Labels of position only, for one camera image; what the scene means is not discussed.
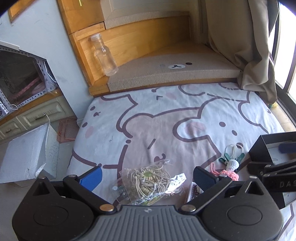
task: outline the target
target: crochet keychain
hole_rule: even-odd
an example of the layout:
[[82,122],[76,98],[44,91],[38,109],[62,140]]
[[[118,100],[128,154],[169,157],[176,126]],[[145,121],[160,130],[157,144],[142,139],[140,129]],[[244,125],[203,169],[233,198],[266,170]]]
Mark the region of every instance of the crochet keychain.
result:
[[[222,170],[221,172],[217,172],[214,169],[214,163],[212,162],[210,164],[210,171],[212,174],[215,176],[223,176],[223,177],[230,177],[233,181],[238,181],[239,180],[239,175],[235,173],[235,170],[238,169],[240,162],[243,160],[245,154],[244,154],[244,148],[243,146],[236,144],[236,145],[229,145],[232,146],[232,155],[229,156],[228,153],[226,152],[227,147],[225,149],[225,159],[219,158],[219,161],[226,164],[226,169]],[[239,146],[242,150],[242,154],[239,155],[239,157],[236,157],[235,153],[237,151],[237,146]]]

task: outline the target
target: bed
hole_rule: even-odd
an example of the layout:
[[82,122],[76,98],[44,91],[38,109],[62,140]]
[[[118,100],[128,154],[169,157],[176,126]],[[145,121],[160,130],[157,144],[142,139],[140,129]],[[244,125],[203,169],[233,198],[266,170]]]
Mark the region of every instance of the bed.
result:
[[[101,166],[102,181],[93,190],[113,203],[111,187],[125,168],[169,159],[172,175],[185,173],[184,189],[196,166],[224,169],[218,159],[230,144],[246,156],[240,180],[248,178],[249,149],[259,135],[283,132],[264,102],[236,83],[188,84],[115,93],[97,97],[89,106],[76,137],[67,174],[81,175]],[[166,202],[181,205],[186,193]],[[295,237],[294,206],[282,209],[280,240]]]

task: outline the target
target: beige curtain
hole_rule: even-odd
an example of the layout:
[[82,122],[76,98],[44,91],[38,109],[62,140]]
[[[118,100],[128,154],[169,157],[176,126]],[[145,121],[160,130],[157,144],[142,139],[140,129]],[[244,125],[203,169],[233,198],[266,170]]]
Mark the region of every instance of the beige curtain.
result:
[[276,0],[205,0],[209,42],[242,70],[238,84],[277,100],[268,37],[279,13]]

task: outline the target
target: pink yarn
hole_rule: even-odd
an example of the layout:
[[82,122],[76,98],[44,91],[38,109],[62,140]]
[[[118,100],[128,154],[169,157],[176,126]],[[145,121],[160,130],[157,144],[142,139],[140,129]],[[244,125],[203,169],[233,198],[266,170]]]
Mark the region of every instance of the pink yarn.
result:
[[210,164],[210,171],[211,171],[211,173],[214,174],[216,177],[217,177],[217,176],[220,176],[221,174],[224,174],[224,175],[229,176],[233,181],[238,181],[238,180],[239,180],[239,175],[236,174],[235,172],[229,172],[229,171],[226,171],[226,170],[222,170],[221,172],[217,172],[217,171],[214,169],[214,163],[213,163],[213,162]]

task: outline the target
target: plastic bottle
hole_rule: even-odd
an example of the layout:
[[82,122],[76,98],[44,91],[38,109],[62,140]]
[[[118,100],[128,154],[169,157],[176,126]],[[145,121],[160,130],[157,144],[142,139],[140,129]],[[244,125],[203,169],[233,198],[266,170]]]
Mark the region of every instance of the plastic bottle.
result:
[[94,45],[94,55],[100,61],[106,76],[111,76],[117,73],[117,64],[110,52],[110,49],[104,44],[101,34],[91,36],[91,41]]

